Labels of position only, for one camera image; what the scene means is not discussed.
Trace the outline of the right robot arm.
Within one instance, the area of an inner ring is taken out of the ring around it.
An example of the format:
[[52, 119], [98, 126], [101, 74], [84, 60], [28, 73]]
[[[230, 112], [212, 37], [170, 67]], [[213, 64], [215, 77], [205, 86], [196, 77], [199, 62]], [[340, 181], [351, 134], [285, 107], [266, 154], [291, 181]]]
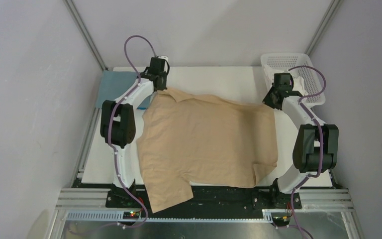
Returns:
[[269, 194], [272, 206], [281, 208], [289, 195], [309, 178], [317, 178], [337, 164], [339, 130], [321, 120], [304, 102], [305, 97], [293, 89], [290, 73], [275, 73], [263, 103], [283, 111], [298, 130], [292, 151], [292, 166], [275, 180], [277, 189]]

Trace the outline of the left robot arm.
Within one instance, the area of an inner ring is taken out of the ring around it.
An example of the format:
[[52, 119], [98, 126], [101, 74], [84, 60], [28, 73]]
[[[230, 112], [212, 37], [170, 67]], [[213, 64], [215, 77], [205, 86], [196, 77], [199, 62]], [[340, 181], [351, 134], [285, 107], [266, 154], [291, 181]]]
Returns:
[[114, 181], [122, 189], [118, 201], [125, 207], [132, 207], [137, 201], [135, 191], [129, 189], [135, 184], [130, 162], [131, 143], [136, 137], [135, 112], [157, 91], [167, 88], [170, 65], [167, 56], [152, 57], [150, 64], [137, 76], [132, 86], [114, 100], [105, 100], [101, 108], [100, 135], [113, 149]]

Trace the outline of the beige t-shirt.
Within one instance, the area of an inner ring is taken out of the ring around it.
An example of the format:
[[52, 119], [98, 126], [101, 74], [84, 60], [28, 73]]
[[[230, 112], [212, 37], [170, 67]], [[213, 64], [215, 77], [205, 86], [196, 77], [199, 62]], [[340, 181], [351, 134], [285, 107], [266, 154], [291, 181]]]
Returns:
[[192, 183], [252, 188], [277, 167], [274, 111], [170, 88], [143, 115], [140, 173], [153, 212], [193, 198]]

